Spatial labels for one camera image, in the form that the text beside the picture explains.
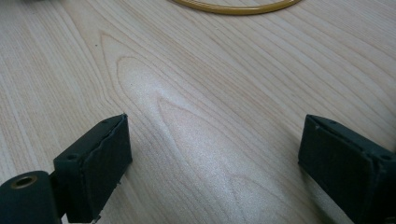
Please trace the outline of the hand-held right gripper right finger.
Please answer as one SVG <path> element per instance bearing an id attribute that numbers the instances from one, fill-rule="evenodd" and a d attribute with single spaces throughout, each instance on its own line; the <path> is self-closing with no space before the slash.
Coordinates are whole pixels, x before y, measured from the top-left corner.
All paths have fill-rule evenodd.
<path id="1" fill-rule="evenodd" d="M 298 163 L 355 224 L 396 224 L 396 153 L 308 115 Z"/>

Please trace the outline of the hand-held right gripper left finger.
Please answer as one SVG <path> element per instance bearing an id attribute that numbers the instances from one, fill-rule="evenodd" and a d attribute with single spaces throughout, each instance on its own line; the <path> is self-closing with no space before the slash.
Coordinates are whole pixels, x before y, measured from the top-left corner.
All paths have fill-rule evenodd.
<path id="1" fill-rule="evenodd" d="M 100 121 L 53 160 L 59 213 L 71 223 L 99 218 L 132 161 L 127 116 Z"/>

